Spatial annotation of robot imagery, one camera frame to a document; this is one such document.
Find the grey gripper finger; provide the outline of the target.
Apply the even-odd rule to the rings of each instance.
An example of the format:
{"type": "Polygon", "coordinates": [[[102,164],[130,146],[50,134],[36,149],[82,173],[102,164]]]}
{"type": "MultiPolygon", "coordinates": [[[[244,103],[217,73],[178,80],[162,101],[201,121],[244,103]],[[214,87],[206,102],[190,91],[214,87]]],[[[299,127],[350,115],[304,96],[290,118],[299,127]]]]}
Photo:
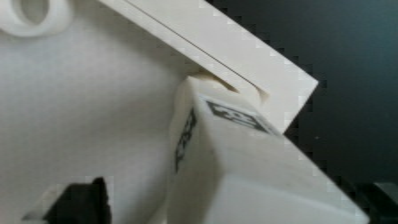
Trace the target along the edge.
{"type": "Polygon", "coordinates": [[[20,224],[112,224],[105,178],[52,186],[20,224]]]}

